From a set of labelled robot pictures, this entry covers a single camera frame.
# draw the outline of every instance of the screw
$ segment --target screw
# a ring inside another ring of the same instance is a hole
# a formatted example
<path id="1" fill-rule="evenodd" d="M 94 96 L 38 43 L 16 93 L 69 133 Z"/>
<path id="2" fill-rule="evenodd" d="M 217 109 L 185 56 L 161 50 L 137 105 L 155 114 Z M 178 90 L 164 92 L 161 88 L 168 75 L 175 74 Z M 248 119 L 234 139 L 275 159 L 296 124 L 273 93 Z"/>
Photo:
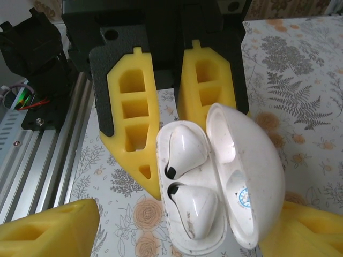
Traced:
<path id="1" fill-rule="evenodd" d="M 38 118 L 38 119 L 36 119 L 36 124 L 37 124 L 38 126 L 42 126 L 42 125 L 44 124 L 44 120 L 41 119 L 41 118 Z"/>

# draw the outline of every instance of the dirty white case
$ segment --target dirty white case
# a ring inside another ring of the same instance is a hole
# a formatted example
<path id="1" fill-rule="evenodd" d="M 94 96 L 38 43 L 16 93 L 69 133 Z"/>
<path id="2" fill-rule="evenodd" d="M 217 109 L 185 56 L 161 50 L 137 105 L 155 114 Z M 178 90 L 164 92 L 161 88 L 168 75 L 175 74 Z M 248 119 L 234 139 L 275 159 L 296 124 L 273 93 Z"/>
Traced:
<path id="1" fill-rule="evenodd" d="M 254 248 L 281 212 L 285 179 L 278 153 L 265 132 L 237 110 L 215 103 L 206 122 L 207 136 L 195 123 L 178 121 L 164 126 L 157 137 L 161 198 L 171 242 L 184 254 L 209 254 L 224 241 L 229 223 L 238 243 Z M 180 125 L 206 142 L 208 158 L 179 179 L 169 179 L 165 169 L 170 138 Z M 168 195 L 171 186 L 182 184 L 207 187 L 217 193 L 215 219 L 204 239 L 188 236 L 176 204 Z"/>

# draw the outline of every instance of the table surface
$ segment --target table surface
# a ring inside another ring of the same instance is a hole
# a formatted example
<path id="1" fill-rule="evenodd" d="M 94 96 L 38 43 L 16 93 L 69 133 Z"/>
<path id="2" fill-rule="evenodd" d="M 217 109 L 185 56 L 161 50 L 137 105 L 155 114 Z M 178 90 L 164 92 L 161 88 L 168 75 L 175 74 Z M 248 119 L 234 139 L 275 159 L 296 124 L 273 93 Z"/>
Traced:
<path id="1" fill-rule="evenodd" d="M 343 214 L 343 17 L 244 23 L 245 77 L 253 119 L 277 147 L 286 199 Z M 172 89 L 160 90 L 160 124 L 178 119 Z M 100 225 L 92 256 L 175 256 L 161 203 L 113 159 L 91 112 L 71 201 L 94 198 Z M 261 256 L 228 233 L 216 257 Z"/>

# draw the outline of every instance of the yellow foam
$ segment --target yellow foam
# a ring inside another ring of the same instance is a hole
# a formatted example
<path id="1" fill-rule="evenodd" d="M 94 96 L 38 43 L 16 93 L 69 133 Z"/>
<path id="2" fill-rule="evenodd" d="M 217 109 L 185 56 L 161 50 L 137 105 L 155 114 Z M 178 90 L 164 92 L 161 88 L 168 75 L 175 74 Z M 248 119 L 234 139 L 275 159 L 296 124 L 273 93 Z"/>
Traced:
<path id="1" fill-rule="evenodd" d="M 183 55 L 177 113 L 206 131 L 206 116 L 213 103 L 236 109 L 230 63 L 209 47 L 193 40 Z"/>
<path id="2" fill-rule="evenodd" d="M 342 257 L 343 216 L 285 201 L 260 247 L 263 257 Z"/>
<path id="3" fill-rule="evenodd" d="M 152 58 L 136 47 L 107 75 L 115 134 L 100 132 L 118 164 L 153 197 L 160 200 L 156 161 L 159 105 Z"/>
<path id="4" fill-rule="evenodd" d="M 99 224 L 93 199 L 0 225 L 1 257 L 89 257 Z"/>

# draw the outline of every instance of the wireless earbud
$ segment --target wireless earbud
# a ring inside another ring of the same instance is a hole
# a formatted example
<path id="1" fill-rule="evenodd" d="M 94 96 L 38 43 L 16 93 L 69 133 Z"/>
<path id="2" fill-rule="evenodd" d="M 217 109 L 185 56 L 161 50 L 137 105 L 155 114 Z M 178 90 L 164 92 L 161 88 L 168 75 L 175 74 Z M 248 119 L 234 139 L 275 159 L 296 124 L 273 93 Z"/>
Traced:
<path id="1" fill-rule="evenodd" d="M 191 239 L 204 239 L 211 230 L 218 199 L 207 187 L 176 185 L 168 189 L 174 201 L 184 229 Z"/>
<path id="2" fill-rule="evenodd" d="M 207 157 L 204 139 L 197 137 L 187 126 L 179 125 L 170 136 L 166 176 L 170 179 L 179 179 L 189 170 L 205 163 Z"/>

